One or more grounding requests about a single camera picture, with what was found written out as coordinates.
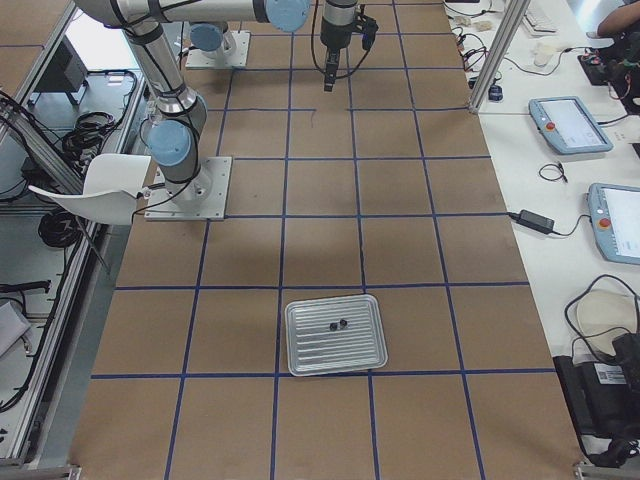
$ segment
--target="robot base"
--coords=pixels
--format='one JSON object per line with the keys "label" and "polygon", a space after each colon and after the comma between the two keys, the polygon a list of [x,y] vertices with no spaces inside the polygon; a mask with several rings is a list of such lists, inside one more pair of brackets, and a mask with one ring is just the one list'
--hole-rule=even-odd
{"label": "robot base", "polygon": [[251,33],[247,30],[231,31],[236,48],[231,54],[221,53],[216,58],[207,57],[201,50],[191,50],[187,57],[188,70],[225,70],[229,68],[245,68],[249,54],[249,40]]}
{"label": "robot base", "polygon": [[[197,205],[193,211],[185,211],[183,207],[172,201],[152,207],[145,211],[145,218],[149,221],[185,221],[185,220],[224,220],[231,178],[231,157],[209,157],[202,162],[204,168],[212,178],[209,195]],[[164,175],[160,169],[154,179],[156,183],[164,182]],[[162,188],[153,190],[149,197],[149,205],[154,205],[169,198],[168,192]]]}

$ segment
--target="white cup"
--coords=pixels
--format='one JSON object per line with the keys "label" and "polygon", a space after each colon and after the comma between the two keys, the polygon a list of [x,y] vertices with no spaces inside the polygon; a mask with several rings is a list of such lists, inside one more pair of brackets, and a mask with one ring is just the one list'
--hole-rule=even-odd
{"label": "white cup", "polygon": [[544,67],[553,55],[558,51],[553,45],[548,43],[538,43],[534,50],[533,64],[536,67]]}

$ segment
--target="robotic arm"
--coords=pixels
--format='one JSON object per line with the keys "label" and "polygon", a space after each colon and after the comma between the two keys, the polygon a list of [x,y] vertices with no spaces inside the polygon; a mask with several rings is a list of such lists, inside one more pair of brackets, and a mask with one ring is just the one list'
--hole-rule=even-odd
{"label": "robotic arm", "polygon": [[[149,203],[163,204],[162,209],[170,211],[161,219],[221,219],[219,210],[207,209],[206,204],[214,200],[212,197],[226,198],[231,163],[225,157],[204,161],[198,157],[207,108],[203,99],[185,84],[162,23],[190,22],[194,43],[197,39],[201,45],[215,50],[225,43],[227,21],[270,22],[280,30],[293,32],[306,21],[309,1],[75,0],[87,15],[108,28],[124,31],[155,97],[161,121],[151,129],[147,143],[164,176],[166,191],[160,203],[154,202],[153,196]],[[375,38],[375,20],[366,17],[364,9],[356,13],[356,3],[357,0],[327,0],[325,5],[321,40],[327,46],[323,71],[326,91],[331,91],[336,78],[340,78],[337,76],[340,50],[349,45],[352,33],[363,33],[363,47],[367,51]],[[227,173],[217,174],[216,163],[227,164]],[[217,176],[226,177],[224,189],[214,185]]]}

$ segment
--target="metal tray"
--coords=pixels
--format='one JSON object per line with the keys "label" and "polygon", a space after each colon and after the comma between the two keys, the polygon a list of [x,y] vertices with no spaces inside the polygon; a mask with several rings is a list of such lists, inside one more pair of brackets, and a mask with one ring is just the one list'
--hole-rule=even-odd
{"label": "metal tray", "polygon": [[289,371],[295,376],[350,372],[387,363],[380,309],[372,295],[292,302],[285,317]]}

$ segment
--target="screen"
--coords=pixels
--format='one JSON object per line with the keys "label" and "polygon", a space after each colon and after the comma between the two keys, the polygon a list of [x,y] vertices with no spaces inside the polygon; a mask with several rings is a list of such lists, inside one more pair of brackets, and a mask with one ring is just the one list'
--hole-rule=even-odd
{"label": "screen", "polygon": [[603,188],[618,255],[640,258],[640,192]]}
{"label": "screen", "polygon": [[594,147],[606,142],[573,100],[540,102],[567,147]]}

